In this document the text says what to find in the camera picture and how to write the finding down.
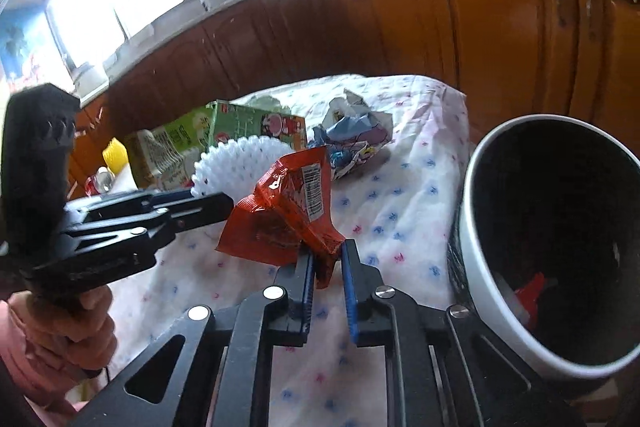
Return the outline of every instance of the yellow container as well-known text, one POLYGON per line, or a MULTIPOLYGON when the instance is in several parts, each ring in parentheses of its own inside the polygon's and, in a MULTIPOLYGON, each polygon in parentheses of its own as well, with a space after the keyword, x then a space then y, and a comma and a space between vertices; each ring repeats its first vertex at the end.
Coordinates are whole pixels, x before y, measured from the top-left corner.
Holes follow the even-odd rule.
POLYGON ((109 142, 107 149, 102 151, 102 157, 107 163, 107 167, 116 176, 120 174, 125 168, 125 165, 129 163, 129 157, 127 156, 127 149, 115 138, 109 142))

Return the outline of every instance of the food packaging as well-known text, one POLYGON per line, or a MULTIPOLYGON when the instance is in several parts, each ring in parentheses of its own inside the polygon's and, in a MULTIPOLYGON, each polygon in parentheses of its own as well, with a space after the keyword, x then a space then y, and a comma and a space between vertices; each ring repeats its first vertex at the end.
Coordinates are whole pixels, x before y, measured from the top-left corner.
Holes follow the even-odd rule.
POLYGON ((393 136, 394 119, 386 112, 372 111, 361 96, 344 90, 345 98, 329 102, 329 111, 313 127, 309 147, 326 146, 332 179, 361 165, 385 146, 393 136))
POLYGON ((209 145, 242 136, 270 136, 300 151, 306 147, 305 119, 281 112, 218 100, 211 108, 209 145))
POLYGON ((156 129, 129 134, 124 145, 138 188, 191 187, 194 164, 209 142, 211 109, 199 107, 156 129))
POLYGON ((331 172, 326 149, 283 156, 258 181, 254 193, 233 209, 217 250, 283 266, 296 262, 304 241, 315 256, 318 288, 325 288, 344 241, 331 222, 330 209, 331 172))

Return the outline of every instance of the juice box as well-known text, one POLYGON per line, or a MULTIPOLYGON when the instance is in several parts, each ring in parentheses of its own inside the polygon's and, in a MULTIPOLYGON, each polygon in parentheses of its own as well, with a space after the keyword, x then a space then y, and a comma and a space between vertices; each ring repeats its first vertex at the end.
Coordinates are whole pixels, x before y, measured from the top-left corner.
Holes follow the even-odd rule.
POLYGON ((131 174, 138 188, 169 190, 190 187, 194 163, 207 150, 210 107, 199 107, 154 130, 140 130, 124 139, 131 174))
POLYGON ((242 136, 271 136, 289 144, 294 150, 306 148, 305 119, 245 105, 217 100, 211 109, 209 145, 226 143, 242 136))

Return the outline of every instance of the orange snack bag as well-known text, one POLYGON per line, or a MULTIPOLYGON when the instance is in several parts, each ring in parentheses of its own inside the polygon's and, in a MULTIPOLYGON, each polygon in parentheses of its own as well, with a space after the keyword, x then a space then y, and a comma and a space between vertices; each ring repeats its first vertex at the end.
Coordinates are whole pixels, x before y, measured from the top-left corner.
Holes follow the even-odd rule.
POLYGON ((318 288, 326 288, 344 241, 331 222, 331 171, 325 147, 280 158, 239 201, 218 251, 283 266, 295 263, 300 242, 316 256, 318 288))

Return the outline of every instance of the cabinet door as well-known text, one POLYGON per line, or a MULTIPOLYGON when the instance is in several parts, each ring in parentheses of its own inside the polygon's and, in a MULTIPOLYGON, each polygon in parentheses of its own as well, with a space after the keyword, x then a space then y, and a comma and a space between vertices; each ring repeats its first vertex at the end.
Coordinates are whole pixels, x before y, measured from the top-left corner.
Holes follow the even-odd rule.
POLYGON ((84 110, 76 114, 76 139, 71 156, 87 175, 95 174, 98 168, 106 165, 102 150, 94 139, 95 124, 84 110))
POLYGON ((294 80, 342 71, 332 50, 319 0, 261 0, 287 69, 294 80))
POLYGON ((236 96, 292 82, 258 0, 213 15, 203 26, 236 96))
POLYGON ((69 189, 68 193, 66 194, 67 198, 75 200, 76 198, 85 196, 86 194, 84 193, 84 182, 92 174, 95 174, 95 171, 85 172, 78 165, 78 163, 76 163, 74 157, 69 156, 69 170, 66 175, 66 181, 68 183, 69 189))
POLYGON ((578 2, 580 39, 569 115, 640 155, 640 6, 632 0, 578 2))
POLYGON ((174 118, 218 98, 233 98, 236 90, 220 65, 202 26, 177 36, 155 54, 158 87, 174 118))
POLYGON ((82 108, 89 120, 88 134, 100 151, 108 146, 114 136, 109 112, 109 96, 107 91, 82 108))
POLYGON ((466 95, 471 140, 529 113, 566 114, 575 0, 433 0, 444 80, 466 95))
POLYGON ((442 77, 440 39, 431 0, 367 0, 382 38, 387 74, 442 77))
POLYGON ((388 73, 382 36, 370 0, 322 0, 322 10, 345 73, 367 76, 388 73))
POLYGON ((154 56, 144 58, 109 89, 109 109, 118 139, 172 120, 174 112, 156 82, 154 56))

